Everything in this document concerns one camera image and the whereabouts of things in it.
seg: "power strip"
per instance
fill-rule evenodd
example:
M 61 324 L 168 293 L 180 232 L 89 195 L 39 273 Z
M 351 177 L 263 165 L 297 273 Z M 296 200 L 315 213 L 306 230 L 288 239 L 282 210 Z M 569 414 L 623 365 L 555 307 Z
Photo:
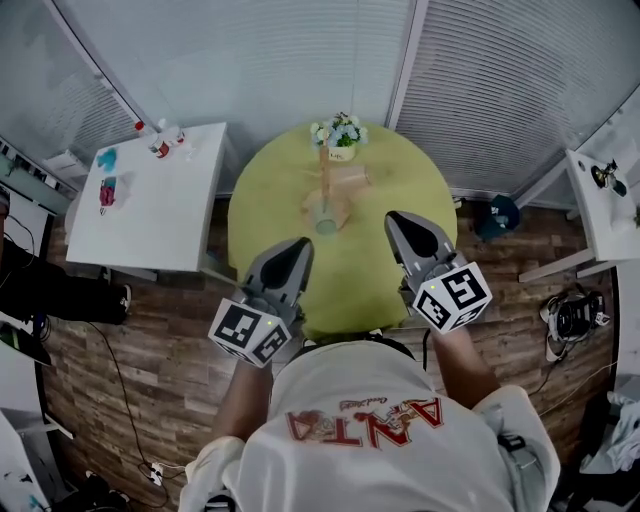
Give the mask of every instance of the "power strip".
M 158 487 L 162 487 L 162 466 L 156 462 L 151 464 L 151 475 L 150 480 L 157 485 Z

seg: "white vase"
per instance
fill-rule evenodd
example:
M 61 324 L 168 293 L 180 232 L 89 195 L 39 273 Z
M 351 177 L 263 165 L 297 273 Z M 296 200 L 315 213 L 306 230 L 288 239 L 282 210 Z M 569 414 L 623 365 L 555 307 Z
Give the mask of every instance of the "white vase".
M 333 160 L 334 162 L 348 162 L 352 160 L 354 156 L 356 156 L 355 144 L 346 147 L 329 148 L 329 160 Z

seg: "person in black clothing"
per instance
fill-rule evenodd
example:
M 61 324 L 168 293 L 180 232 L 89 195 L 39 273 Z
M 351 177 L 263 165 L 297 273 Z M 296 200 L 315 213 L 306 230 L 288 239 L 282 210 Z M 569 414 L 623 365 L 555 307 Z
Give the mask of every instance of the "person in black clothing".
M 0 188 L 0 311 L 21 321 L 44 314 L 63 320 L 121 324 L 131 304 L 131 287 L 68 276 L 57 265 L 5 240 L 9 205 L 8 194 Z

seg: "round table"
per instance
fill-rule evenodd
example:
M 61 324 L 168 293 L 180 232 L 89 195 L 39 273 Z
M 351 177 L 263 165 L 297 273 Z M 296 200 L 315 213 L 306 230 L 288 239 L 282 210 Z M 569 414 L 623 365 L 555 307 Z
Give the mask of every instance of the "round table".
M 398 294 L 403 272 L 384 231 L 390 210 L 421 215 L 441 226 L 455 244 L 456 214 L 449 188 L 431 159 L 397 133 L 376 125 L 356 157 L 372 185 L 359 193 L 351 217 L 333 235 L 320 235 L 302 215 L 307 195 L 320 187 L 318 152 L 308 125 L 267 144 L 238 179 L 229 206 L 229 261 L 238 277 L 262 251 L 289 238 L 313 241 L 315 257 L 300 298 L 305 334 L 363 332 L 399 324 L 407 309 Z

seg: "window blind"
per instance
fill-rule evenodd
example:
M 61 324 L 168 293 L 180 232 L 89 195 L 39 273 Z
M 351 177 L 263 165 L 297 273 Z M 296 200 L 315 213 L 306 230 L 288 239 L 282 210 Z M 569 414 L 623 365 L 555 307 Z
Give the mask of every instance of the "window blind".
M 352 92 L 353 113 L 384 124 L 410 9 L 406 0 L 56 5 L 149 118 L 227 121 L 244 161 L 297 124 L 349 112 Z
M 0 3 L 0 135 L 40 162 L 135 137 L 133 122 L 39 0 Z
M 431 0 L 396 129 L 450 186 L 514 193 L 631 94 L 638 48 L 633 0 Z

